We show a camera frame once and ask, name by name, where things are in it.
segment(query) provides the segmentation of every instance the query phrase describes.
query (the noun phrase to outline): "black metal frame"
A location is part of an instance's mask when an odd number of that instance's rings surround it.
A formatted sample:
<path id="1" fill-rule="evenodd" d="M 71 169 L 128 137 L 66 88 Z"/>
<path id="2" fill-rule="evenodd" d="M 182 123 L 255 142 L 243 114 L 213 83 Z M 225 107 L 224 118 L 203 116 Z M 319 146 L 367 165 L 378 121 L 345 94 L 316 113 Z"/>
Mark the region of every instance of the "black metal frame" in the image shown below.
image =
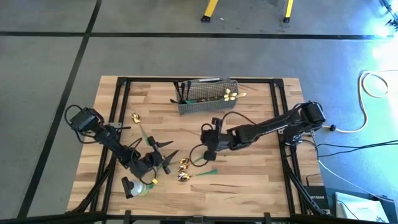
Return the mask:
<path id="1" fill-rule="evenodd" d="M 275 79 L 264 79 L 264 78 L 235 78 L 238 83 L 264 83 L 264 84 L 269 84 L 270 90 L 271 90 L 271 98 L 272 98 L 272 105 L 274 108 L 274 114 L 275 116 L 280 115 L 279 109 L 278 109 L 278 100 L 276 97 L 276 87 L 279 87 L 280 91 L 280 97 L 282 101 L 282 107 L 283 107 L 283 113 L 286 113 L 288 111 L 287 107 L 287 100 L 286 100 L 286 95 L 285 95 L 285 89 L 284 89 L 284 82 L 283 79 L 281 78 L 275 78 Z M 124 115 L 126 111 L 126 106 L 127 106 L 127 99 L 129 96 L 129 91 L 130 91 L 130 86 L 132 82 L 170 82 L 172 83 L 174 80 L 177 80 L 178 82 L 186 81 L 189 80 L 189 78 L 143 78 L 143 77 L 118 77 L 118 80 L 116 82 L 116 89 L 114 92 L 114 97 L 113 97 L 113 102 L 112 102 L 112 107 L 111 107 L 111 112 L 109 115 L 109 122 L 112 123 L 114 122 L 116 110 L 117 110 L 117 105 L 118 105 L 118 100 L 119 100 L 119 95 L 122 89 L 122 86 L 124 85 L 124 94 L 123 94 L 123 102 L 121 105 L 121 110 L 119 114 L 119 123 L 123 124 L 124 121 Z M 293 152 L 295 151 L 294 147 L 291 147 L 290 150 Z M 106 163 L 106 156 L 108 153 L 108 149 L 106 147 L 103 148 L 103 152 L 101 155 L 100 163 L 98 166 L 98 173 L 97 173 L 97 178 L 96 182 L 98 182 L 101 178 L 101 175 L 103 174 L 103 169 L 105 167 Z M 292 186 L 290 184 L 290 178 L 287 173 L 287 167 L 286 163 L 283 162 L 283 160 L 286 157 L 286 152 L 285 152 L 285 146 L 283 144 L 280 144 L 280 156 L 282 159 L 282 166 L 284 170 L 284 179 L 285 179 L 285 188 L 286 188 L 286 193 L 287 193 L 287 203 L 289 207 L 289 213 L 290 216 L 295 214 L 295 207 L 294 207 L 294 199 L 293 199 L 293 192 L 292 192 Z M 298 159 L 295 154 L 292 154 L 292 165 L 293 165 L 293 170 L 294 174 L 297 175 L 299 180 L 301 181 L 300 178 L 300 168 L 298 164 Z M 103 206 L 101 209 L 101 212 L 106 212 L 108 209 L 108 204 L 109 204 L 109 198 L 111 195 L 111 187 L 112 187 L 112 182 L 113 182 L 113 175 L 114 175 L 114 167 L 111 169 L 111 173 L 107 179 L 106 183 L 106 188 L 105 188 L 105 195 L 104 195 L 104 200 L 103 200 Z M 95 193 L 95 196 L 93 198 L 93 203 L 91 203 L 90 211 L 95 212 L 96 211 L 96 204 L 98 202 L 98 195 L 99 192 Z M 305 209 L 305 204 L 304 201 L 302 200 L 301 197 L 299 197 L 300 200 L 300 209 L 302 214 L 306 214 L 306 209 Z M 229 222 L 264 222 L 264 218 L 259 218 L 259 217 L 170 217 L 170 216 L 136 216 L 136 215 L 128 215 L 131 220 L 188 220 L 188 221 L 195 221 L 195 222 L 200 222 L 203 220 L 206 221 L 229 221 Z M 119 218 L 121 220 L 126 218 L 126 215 L 112 215 L 112 218 Z M 281 219 L 275 219 L 273 218 L 274 221 L 283 221 L 283 220 L 288 220 L 289 218 L 281 218 Z"/>

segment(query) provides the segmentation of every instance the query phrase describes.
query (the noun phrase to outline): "wooden table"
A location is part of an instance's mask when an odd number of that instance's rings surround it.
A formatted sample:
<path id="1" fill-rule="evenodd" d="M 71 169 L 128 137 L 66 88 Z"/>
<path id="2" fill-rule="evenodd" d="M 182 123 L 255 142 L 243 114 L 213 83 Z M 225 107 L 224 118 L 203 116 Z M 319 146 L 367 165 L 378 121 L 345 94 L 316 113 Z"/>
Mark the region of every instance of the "wooden table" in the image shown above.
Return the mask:
<path id="1" fill-rule="evenodd" d="M 94 109 L 102 114 L 106 121 L 116 80 L 117 77 L 101 78 L 94 103 Z M 289 108 L 303 102 L 299 80 L 284 78 L 284 83 Z M 274 117 L 269 85 L 242 83 L 239 84 L 239 90 L 247 92 L 248 95 L 238 100 L 234 111 L 246 115 L 254 122 Z M 153 135 L 159 142 L 174 141 L 162 148 L 161 152 L 168 155 L 174 150 L 179 150 L 174 159 L 179 161 L 180 158 L 188 157 L 190 150 L 200 143 L 200 126 L 210 123 L 212 117 L 220 118 L 226 113 L 219 111 L 180 116 L 177 105 L 170 103 L 171 98 L 175 98 L 172 83 L 131 83 L 124 126 L 132 126 L 132 129 L 123 130 L 121 143 L 128 145 L 141 137 L 139 127 L 130 118 L 131 113 L 135 112 L 141 116 L 141 124 L 149 136 Z M 223 128 L 232 128 L 244 123 L 247 123 L 245 119 L 231 115 L 226 118 Z M 83 146 L 68 204 L 69 210 L 75 208 L 94 185 L 101 149 L 100 144 Z M 137 150 L 145 154 L 152 149 L 142 142 Z M 204 147 L 195 150 L 193 157 L 200 157 L 204 150 Z M 312 145 L 299 145 L 297 156 L 302 178 L 320 173 Z M 177 164 L 170 166 L 170 175 L 165 175 L 162 169 L 159 170 L 159 183 L 146 196 L 126 199 L 121 178 L 126 176 L 133 179 L 134 176 L 117 163 L 108 214 L 122 215 L 125 210 L 131 210 L 134 215 L 263 217 L 264 212 L 269 212 L 272 217 L 289 217 L 277 133 L 265 135 L 251 147 L 240 151 L 221 151 L 215 162 L 209 162 L 201 168 L 190 166 L 188 170 L 190 174 L 199 174 L 218 169 L 217 175 L 194 177 L 189 182 L 181 183 L 177 181 L 177 167 Z M 153 173 L 148 173 L 144 180 L 150 182 L 152 175 Z M 322 184 L 320 175 L 311 177 L 310 180 L 315 185 Z M 299 212 L 297 192 L 293 185 L 292 188 L 296 212 Z M 104 187 L 99 196 L 99 208 L 103 189 Z"/>

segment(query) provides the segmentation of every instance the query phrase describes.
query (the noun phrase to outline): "yellow post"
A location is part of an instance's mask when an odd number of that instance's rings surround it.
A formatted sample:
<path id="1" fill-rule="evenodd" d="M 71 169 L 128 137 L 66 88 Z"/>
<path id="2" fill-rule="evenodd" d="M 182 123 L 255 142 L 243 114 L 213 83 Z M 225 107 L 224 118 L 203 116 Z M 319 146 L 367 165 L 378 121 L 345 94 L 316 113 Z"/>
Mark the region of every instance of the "yellow post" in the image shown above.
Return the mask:
<path id="1" fill-rule="evenodd" d="M 290 22 L 290 15 L 292 14 L 293 0 L 287 0 L 286 15 L 284 18 L 284 23 Z"/>
<path id="2" fill-rule="evenodd" d="M 205 14 L 200 19 L 201 22 L 210 22 L 211 15 L 213 15 L 214 9 L 216 8 L 218 0 L 209 0 Z"/>

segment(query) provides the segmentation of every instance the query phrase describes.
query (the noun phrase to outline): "white cable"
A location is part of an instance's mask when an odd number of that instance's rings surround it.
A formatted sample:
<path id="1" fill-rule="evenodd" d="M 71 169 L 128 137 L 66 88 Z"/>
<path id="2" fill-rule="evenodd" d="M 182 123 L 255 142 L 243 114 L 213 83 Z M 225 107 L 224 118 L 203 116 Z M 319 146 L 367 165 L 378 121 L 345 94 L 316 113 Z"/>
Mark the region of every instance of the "white cable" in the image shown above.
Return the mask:
<path id="1" fill-rule="evenodd" d="M 380 73 L 387 73 L 387 72 L 398 72 L 398 70 L 385 70 L 385 71 L 379 71 L 379 72 L 366 71 L 366 72 L 363 72 L 362 74 L 360 74 L 360 76 L 358 78 L 358 96 L 359 96 L 359 105 L 361 106 L 361 110 L 362 110 L 363 115 L 364 115 L 364 123 L 357 130 L 345 131 L 345 130 L 341 130 L 341 129 L 336 128 L 335 129 L 336 131 L 341 132 L 341 133 L 357 133 L 358 131 L 360 131 L 360 130 L 365 128 L 365 126 L 368 123 L 368 114 L 367 114 L 367 112 L 365 110 L 365 107 L 363 105 L 362 89 L 371 97 L 375 97 L 375 98 L 385 97 L 388 94 L 388 91 L 389 91 L 388 82 L 383 77 L 380 76 Z M 387 90 L 386 90 L 386 92 L 384 94 L 375 95 L 375 94 L 372 94 L 372 93 L 370 93 L 368 91 L 368 89 L 366 88 L 366 85 L 365 85 L 365 80 L 366 80 L 367 77 L 370 77 L 370 76 L 377 77 L 378 79 L 380 79 L 386 85 Z M 328 126 L 328 125 L 324 125 L 322 127 L 330 129 L 330 126 Z"/>
<path id="2" fill-rule="evenodd" d="M 392 200 L 379 197 L 379 196 L 377 196 L 377 195 L 375 195 L 375 194 L 372 194 L 371 192 L 368 192 L 367 190 L 363 189 L 362 187 L 360 187 L 360 186 L 358 186 L 358 185 L 355 185 L 355 184 L 351 183 L 350 181 L 348 181 L 348 180 L 346 180 L 346 179 L 340 177 L 339 175 L 335 174 L 333 171 L 331 171 L 329 168 L 327 168 L 325 165 L 323 165 L 323 163 L 322 163 L 321 161 L 318 160 L 318 162 L 319 162 L 319 164 L 321 164 L 321 166 L 323 166 L 323 168 L 325 168 L 325 169 L 326 169 L 327 171 L 329 171 L 331 174 L 333 174 L 333 175 L 335 175 L 336 177 L 340 178 L 341 180 L 343 180 L 343 181 L 345 181 L 345 182 L 351 184 L 352 186 L 357 187 L 358 189 L 361 189 L 361 190 L 363 190 L 364 192 L 368 193 L 369 195 L 375 196 L 376 198 L 378 198 L 378 199 L 380 199 L 380 200 L 384 200 L 384 201 L 387 201 L 387 202 L 392 202 Z"/>

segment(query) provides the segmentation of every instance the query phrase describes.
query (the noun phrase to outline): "wire mesh basket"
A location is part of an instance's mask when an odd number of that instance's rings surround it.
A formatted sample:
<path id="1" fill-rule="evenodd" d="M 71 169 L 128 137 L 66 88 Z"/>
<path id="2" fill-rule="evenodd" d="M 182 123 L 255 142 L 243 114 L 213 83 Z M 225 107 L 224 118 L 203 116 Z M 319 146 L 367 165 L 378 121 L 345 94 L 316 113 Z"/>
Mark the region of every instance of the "wire mesh basket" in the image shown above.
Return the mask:
<path id="1" fill-rule="evenodd" d="M 197 113 L 203 111 L 232 109 L 236 104 L 236 100 L 224 100 L 226 89 L 231 93 L 238 93 L 238 82 L 236 80 L 223 80 L 218 83 L 195 83 L 192 82 L 188 98 L 184 100 L 211 100 L 198 103 L 179 104 L 178 111 L 180 115 Z M 175 92 L 177 101 L 180 96 Z"/>

